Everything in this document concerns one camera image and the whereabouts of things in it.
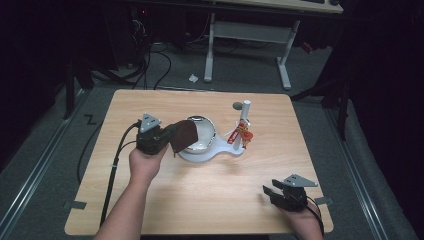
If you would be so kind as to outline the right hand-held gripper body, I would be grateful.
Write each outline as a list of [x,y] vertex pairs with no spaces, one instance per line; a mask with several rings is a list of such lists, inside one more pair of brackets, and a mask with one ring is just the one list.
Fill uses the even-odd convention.
[[317,187],[314,181],[306,179],[298,174],[292,174],[284,180],[279,180],[287,185],[287,189],[280,190],[281,197],[269,197],[270,202],[286,211],[301,212],[308,205],[306,187]]

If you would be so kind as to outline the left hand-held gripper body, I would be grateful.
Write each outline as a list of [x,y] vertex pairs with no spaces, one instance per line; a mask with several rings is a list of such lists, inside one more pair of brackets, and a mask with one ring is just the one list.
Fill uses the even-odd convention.
[[136,148],[148,155],[158,154],[170,140],[170,131],[161,128],[162,121],[144,113],[136,136]]

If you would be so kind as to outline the dark brown pouch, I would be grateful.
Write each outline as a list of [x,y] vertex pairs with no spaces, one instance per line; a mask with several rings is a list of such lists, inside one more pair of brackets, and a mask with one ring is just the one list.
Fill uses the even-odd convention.
[[181,152],[198,141],[196,124],[191,120],[181,120],[177,123],[177,138],[170,141],[174,154]]

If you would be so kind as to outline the round metal dish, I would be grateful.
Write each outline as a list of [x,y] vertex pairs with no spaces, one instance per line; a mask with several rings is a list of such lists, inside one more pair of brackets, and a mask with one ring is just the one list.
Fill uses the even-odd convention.
[[212,145],[216,137],[216,128],[213,122],[204,116],[190,116],[197,130],[198,140],[188,146],[186,151],[191,154],[205,153]]

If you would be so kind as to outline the white stand with post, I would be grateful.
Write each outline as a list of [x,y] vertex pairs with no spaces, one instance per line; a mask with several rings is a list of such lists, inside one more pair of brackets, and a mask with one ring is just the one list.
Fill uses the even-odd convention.
[[253,133],[249,130],[250,121],[248,120],[251,101],[244,100],[241,103],[243,106],[242,110],[240,110],[240,119],[235,122],[235,127],[231,131],[224,136],[220,136],[215,127],[215,140],[213,145],[205,153],[191,154],[184,149],[179,153],[179,156],[192,163],[207,162],[219,154],[240,156],[253,139]]

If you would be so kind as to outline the person's left hand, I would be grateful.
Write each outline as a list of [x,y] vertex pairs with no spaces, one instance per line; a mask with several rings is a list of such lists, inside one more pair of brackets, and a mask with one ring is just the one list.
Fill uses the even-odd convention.
[[158,154],[149,155],[139,149],[133,149],[129,154],[130,180],[129,185],[138,189],[148,189],[160,170],[161,161],[167,152],[165,146]]

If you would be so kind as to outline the person's right hand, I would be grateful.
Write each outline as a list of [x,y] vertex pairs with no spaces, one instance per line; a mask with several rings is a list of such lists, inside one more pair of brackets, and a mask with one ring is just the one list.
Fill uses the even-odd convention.
[[308,207],[301,212],[290,212],[279,208],[279,211],[289,220],[291,228],[300,240],[324,240],[319,221],[315,215],[318,208],[311,201]]

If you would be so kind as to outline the black metal stand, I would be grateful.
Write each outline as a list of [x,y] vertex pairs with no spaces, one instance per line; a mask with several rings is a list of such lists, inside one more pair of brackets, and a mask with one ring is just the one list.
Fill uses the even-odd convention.
[[321,106],[323,108],[336,107],[338,109],[336,129],[339,137],[345,141],[350,82],[351,74],[347,70],[337,72],[323,69],[313,87],[291,96],[290,99],[299,101],[307,96],[322,96]]
[[94,81],[91,77],[90,61],[83,56],[73,56],[66,65],[65,76],[65,119],[69,119],[76,105],[75,82],[83,90],[91,90]]

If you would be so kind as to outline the metal floor rail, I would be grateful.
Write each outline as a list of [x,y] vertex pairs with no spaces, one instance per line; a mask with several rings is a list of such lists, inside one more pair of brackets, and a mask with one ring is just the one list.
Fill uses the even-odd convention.
[[337,139],[338,145],[341,148],[341,151],[343,153],[343,159],[348,171],[349,178],[351,180],[352,187],[358,198],[362,212],[367,220],[370,230],[374,236],[374,239],[389,240],[387,232],[377,213],[374,201],[371,199],[371,196],[369,195],[367,191],[365,183],[362,177],[360,176],[360,173],[355,164],[353,155],[348,147],[348,144],[345,140],[342,139],[338,131],[337,119],[336,119],[335,113],[332,110],[328,110],[328,109],[324,109],[323,112],[327,120],[329,121],[332,132],[334,133]]
[[29,176],[25,180],[24,184],[19,189],[13,202],[11,203],[8,211],[4,214],[4,217],[0,220],[0,240],[7,240],[10,233],[12,232],[16,222],[25,210],[28,202],[31,200],[32,195],[36,191],[39,183],[44,177],[48,167],[52,162],[53,155],[57,149],[57,146],[62,141],[65,132],[67,131],[71,121],[75,116],[75,112],[80,108],[84,101],[89,96],[89,90],[80,89],[75,98],[74,109],[66,113],[62,118],[60,125],[53,133],[50,140],[47,142],[45,149],[38,158],[35,166],[30,172]]

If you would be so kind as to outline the desk with white frame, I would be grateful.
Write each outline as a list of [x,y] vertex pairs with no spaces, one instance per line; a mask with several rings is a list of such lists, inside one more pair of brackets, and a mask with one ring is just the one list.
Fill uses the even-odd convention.
[[[291,89],[286,61],[297,35],[302,16],[340,16],[342,6],[336,0],[194,0],[193,3],[178,3],[177,0],[153,0],[160,7],[193,8],[210,12],[208,52],[205,62],[204,81],[213,79],[214,40],[216,38],[247,40],[256,42],[278,43],[285,46],[283,55],[276,58],[282,86]],[[230,14],[258,14],[270,17],[276,14],[293,15],[290,27],[278,27],[259,23],[244,23],[236,20],[217,20],[219,11]]]

